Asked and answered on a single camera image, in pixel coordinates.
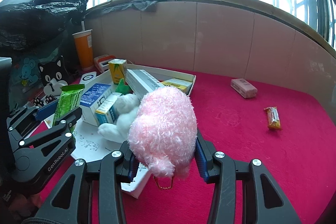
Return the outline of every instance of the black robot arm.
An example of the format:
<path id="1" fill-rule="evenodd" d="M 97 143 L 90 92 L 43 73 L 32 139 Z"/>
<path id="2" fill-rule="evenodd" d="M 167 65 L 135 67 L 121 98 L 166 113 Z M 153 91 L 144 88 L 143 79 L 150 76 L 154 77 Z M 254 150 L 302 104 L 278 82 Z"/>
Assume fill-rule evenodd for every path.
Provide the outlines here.
<path id="1" fill-rule="evenodd" d="M 17 194 L 26 198 L 39 193 L 75 149 L 70 128 L 82 115 L 80 107 L 55 122 L 55 126 L 23 138 L 44 118 L 55 112 L 57 102 L 45 107 L 23 107 L 7 119 L 0 142 L 0 223 L 17 224 L 8 208 Z"/>
<path id="2" fill-rule="evenodd" d="M 234 224 L 236 181 L 243 181 L 243 224 L 301 223 L 288 198 L 260 160 L 236 161 L 198 132 L 195 159 L 200 176 L 214 183 L 208 224 Z M 23 224 L 90 224 L 92 181 L 99 181 L 100 224 L 125 224 L 121 182 L 130 183 L 138 162 L 125 141 L 100 161 L 76 160 L 35 218 Z"/>

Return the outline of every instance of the orange cup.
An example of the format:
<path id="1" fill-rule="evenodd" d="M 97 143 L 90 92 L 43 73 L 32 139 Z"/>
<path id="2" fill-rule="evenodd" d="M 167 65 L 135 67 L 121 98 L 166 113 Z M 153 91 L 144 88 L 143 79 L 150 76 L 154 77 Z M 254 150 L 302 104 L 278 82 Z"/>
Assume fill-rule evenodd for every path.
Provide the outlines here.
<path id="1" fill-rule="evenodd" d="M 73 34 L 82 70 L 90 70 L 94 67 L 91 31 L 92 30 L 87 30 Z"/>

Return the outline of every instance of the pink plush toy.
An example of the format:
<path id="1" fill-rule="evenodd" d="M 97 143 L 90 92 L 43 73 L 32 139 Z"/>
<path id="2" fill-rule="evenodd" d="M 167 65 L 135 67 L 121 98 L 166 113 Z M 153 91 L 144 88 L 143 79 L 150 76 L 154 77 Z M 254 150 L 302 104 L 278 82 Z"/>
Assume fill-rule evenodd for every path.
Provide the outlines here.
<path id="1" fill-rule="evenodd" d="M 186 178 L 196 135 L 196 117 L 189 97 L 166 86 L 144 96 L 128 141 L 137 159 L 156 177 Z"/>

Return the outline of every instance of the yellow box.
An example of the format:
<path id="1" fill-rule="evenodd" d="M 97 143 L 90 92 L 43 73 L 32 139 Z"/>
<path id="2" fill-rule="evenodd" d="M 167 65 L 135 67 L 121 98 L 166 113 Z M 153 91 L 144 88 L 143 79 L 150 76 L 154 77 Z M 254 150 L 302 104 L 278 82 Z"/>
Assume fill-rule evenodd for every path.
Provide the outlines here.
<path id="1" fill-rule="evenodd" d="M 125 59 L 113 59 L 109 61 L 109 68 L 114 84 L 119 84 L 120 79 L 124 78 L 127 71 L 127 61 Z"/>
<path id="2" fill-rule="evenodd" d="M 193 82 L 173 78 L 173 79 L 170 79 L 170 80 L 163 81 L 163 82 L 161 82 L 161 84 L 167 85 L 167 86 L 174 86 L 174 87 L 178 88 L 179 90 L 181 90 L 182 92 L 188 94 Z"/>

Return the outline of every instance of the plush toy foot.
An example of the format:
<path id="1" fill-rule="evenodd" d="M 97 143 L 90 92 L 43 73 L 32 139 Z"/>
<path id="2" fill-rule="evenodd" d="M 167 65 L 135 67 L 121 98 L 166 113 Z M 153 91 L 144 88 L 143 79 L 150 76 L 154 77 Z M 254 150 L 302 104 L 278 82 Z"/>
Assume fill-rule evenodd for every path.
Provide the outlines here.
<path id="1" fill-rule="evenodd" d="M 119 114 L 131 112 L 135 107 L 140 105 L 140 100 L 135 94 L 126 94 L 118 97 L 114 103 L 114 108 Z"/>
<path id="2" fill-rule="evenodd" d="M 103 123 L 98 127 L 98 134 L 102 135 L 105 139 L 117 143 L 123 143 L 126 139 L 117 129 L 117 126 L 112 123 Z"/>

